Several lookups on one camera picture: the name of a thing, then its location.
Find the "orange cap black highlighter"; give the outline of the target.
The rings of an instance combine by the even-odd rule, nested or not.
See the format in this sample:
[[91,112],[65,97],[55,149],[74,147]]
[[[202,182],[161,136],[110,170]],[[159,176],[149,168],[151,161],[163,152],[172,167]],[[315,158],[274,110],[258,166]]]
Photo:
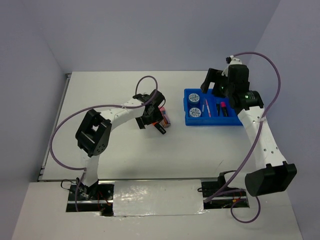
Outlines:
[[162,127],[159,122],[154,122],[152,124],[162,135],[164,135],[167,131]]

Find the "pink cap black highlighter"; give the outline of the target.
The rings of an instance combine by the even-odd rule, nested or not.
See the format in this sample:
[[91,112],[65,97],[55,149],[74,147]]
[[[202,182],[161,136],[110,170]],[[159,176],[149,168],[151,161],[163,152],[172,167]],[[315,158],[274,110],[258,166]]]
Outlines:
[[228,112],[227,104],[226,104],[224,101],[222,101],[222,102],[220,103],[220,109],[221,109],[222,115],[223,115],[224,117],[229,117],[229,112]]

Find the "orange clear pen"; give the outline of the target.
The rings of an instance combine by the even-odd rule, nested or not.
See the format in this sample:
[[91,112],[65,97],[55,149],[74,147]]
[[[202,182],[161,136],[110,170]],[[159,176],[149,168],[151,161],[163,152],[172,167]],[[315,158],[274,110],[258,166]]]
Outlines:
[[210,106],[209,106],[208,100],[205,98],[204,102],[205,102],[205,106],[206,106],[206,109],[207,109],[208,117],[211,118],[212,115],[211,115],[211,111],[210,111]]

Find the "blue cap black highlighter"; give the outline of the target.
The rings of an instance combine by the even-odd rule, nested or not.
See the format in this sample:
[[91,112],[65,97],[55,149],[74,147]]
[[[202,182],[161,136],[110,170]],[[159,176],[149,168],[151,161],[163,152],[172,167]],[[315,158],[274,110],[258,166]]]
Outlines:
[[217,116],[219,117],[219,116],[220,116],[220,111],[221,111],[220,103],[217,102],[217,103],[215,104],[215,106],[216,106],[216,110],[217,110]]

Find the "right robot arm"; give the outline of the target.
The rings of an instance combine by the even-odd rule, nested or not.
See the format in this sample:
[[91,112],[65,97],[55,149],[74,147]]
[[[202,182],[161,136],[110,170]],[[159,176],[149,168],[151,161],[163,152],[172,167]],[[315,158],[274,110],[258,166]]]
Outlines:
[[260,94],[250,89],[249,69],[241,63],[230,64],[225,70],[209,68],[200,89],[207,93],[213,83],[212,94],[229,100],[253,147],[256,171],[246,174],[247,192],[258,197],[287,189],[297,174],[295,164],[288,163],[268,125]]

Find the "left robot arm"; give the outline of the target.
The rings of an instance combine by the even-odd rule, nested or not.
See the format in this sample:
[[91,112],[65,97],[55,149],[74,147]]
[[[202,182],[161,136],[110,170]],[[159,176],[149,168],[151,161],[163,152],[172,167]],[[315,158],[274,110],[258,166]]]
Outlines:
[[107,149],[111,132],[115,128],[135,119],[140,129],[155,125],[162,134],[166,133],[160,126],[163,120],[160,105],[164,101],[164,95],[153,90],[150,94],[134,95],[119,108],[113,107],[101,112],[91,109],[85,114],[75,134],[77,146],[81,150],[81,163],[85,168],[84,177],[77,180],[82,196],[88,200],[97,196],[100,155]]

